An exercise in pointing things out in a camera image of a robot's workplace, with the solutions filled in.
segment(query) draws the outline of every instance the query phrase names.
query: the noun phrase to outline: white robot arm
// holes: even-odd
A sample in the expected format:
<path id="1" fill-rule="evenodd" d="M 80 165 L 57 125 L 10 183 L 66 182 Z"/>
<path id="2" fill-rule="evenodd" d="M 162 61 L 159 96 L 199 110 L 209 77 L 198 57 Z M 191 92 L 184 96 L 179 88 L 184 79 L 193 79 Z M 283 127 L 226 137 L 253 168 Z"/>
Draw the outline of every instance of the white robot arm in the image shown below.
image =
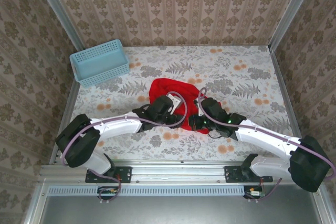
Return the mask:
<path id="1" fill-rule="evenodd" d="M 146 120 L 160 123 L 161 125 L 172 125 L 181 119 L 181 116 L 173 114 L 178 105 L 179 102 L 174 101 L 174 98 L 162 96 L 152 105 L 135 109 L 123 116 L 107 119 L 89 119 L 85 114 L 82 114 L 77 116 L 56 138 L 56 143 L 63 152 L 77 132 L 90 124 L 94 125 L 78 137 L 66 153 L 65 159 L 70 167 L 86 167 L 98 174 L 108 174 L 115 167 L 107 155 L 100 154 L 95 150 L 99 141 L 126 133 L 150 130 L 154 125 L 142 122 Z M 192 115 L 188 118 L 188 123 L 193 129 L 207 128 L 216 130 L 224 137 L 231 137 L 237 141 L 257 145 L 278 156 L 263 157 L 252 154 L 252 156 L 247 157 L 246 161 L 248 162 L 243 163 L 245 165 L 244 176 L 247 179 L 246 182 L 249 182 L 248 173 L 253 173 L 253 176 L 258 177 L 272 176 L 292 179 L 297 185 L 308 191 L 316 191 L 318 189 L 330 166 L 318 157 L 288 142 L 280 141 L 274 136 L 285 137 L 289 141 L 304 145 L 327 158 L 321 146 L 313 137 L 306 136 L 304 139 L 300 139 L 273 132 L 253 123 L 242 115 L 236 113 L 227 114 L 218 102 L 212 98 L 204 99 L 202 107 L 212 118 L 241 127 L 221 126 L 208 120 L 204 115 Z"/>

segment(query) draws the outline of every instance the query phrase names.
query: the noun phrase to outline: floral tablecloth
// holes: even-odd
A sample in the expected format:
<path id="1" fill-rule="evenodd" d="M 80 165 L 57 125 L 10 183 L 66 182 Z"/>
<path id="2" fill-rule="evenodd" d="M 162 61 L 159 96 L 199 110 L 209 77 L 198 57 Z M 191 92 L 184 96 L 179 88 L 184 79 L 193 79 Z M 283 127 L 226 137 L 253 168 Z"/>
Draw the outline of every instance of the floral tablecloth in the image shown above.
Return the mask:
<path id="1" fill-rule="evenodd" d="M 80 88 L 72 118 L 122 115 L 149 102 L 156 78 L 188 82 L 222 103 L 228 112 L 245 115 L 255 123 L 292 135 L 272 60 L 266 46 L 125 47 L 131 72 L 111 81 Z M 114 159 L 237 160 L 265 151 L 231 138 L 155 127 L 138 134 L 100 141 L 98 151 Z"/>

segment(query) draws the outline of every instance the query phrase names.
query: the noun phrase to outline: plastic basket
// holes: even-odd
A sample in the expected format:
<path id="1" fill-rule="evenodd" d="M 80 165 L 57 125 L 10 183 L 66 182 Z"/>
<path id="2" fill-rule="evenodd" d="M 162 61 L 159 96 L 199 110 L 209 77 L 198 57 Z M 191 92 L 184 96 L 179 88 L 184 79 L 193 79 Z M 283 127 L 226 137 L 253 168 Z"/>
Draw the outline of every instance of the plastic basket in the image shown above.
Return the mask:
<path id="1" fill-rule="evenodd" d="M 70 62 L 76 81 L 85 88 L 130 72 L 118 39 L 72 54 Z"/>

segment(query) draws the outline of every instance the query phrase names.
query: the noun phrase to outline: patterned wallpaper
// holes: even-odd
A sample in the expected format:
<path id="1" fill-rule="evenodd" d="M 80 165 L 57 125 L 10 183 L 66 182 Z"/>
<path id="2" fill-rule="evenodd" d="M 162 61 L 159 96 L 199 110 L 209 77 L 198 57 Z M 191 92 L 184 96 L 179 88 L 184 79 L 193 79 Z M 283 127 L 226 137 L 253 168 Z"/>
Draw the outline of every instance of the patterned wallpaper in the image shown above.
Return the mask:
<path id="1" fill-rule="evenodd" d="M 0 223 L 20 223 L 72 84 L 75 51 L 47 0 L 0 0 Z"/>
<path id="2" fill-rule="evenodd" d="M 61 0 L 87 47 L 266 45 L 290 0 Z"/>
<path id="3" fill-rule="evenodd" d="M 302 135 L 336 164 L 336 0 L 304 0 L 276 56 Z M 336 206 L 336 181 L 327 186 Z"/>

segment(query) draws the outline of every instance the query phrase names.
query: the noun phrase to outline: red towel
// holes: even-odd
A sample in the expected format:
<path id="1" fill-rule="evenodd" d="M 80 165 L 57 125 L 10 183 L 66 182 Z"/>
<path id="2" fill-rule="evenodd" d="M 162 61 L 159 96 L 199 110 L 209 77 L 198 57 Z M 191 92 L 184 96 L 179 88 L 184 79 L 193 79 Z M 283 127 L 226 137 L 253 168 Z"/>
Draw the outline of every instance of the red towel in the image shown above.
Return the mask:
<path id="1" fill-rule="evenodd" d="M 182 124 L 182 128 L 185 130 L 191 131 L 191 127 L 188 125 L 188 118 L 193 114 L 198 114 L 198 108 L 194 103 L 194 100 L 198 96 L 199 90 L 191 84 L 175 81 L 171 79 L 155 79 L 151 85 L 149 90 L 149 100 L 151 104 L 162 95 L 166 95 L 170 91 L 175 91 L 179 93 L 184 99 L 188 107 L 187 116 Z M 184 104 L 182 103 L 180 107 L 178 107 L 174 114 L 184 115 Z M 203 134 L 207 134 L 209 132 L 208 129 L 198 130 Z"/>

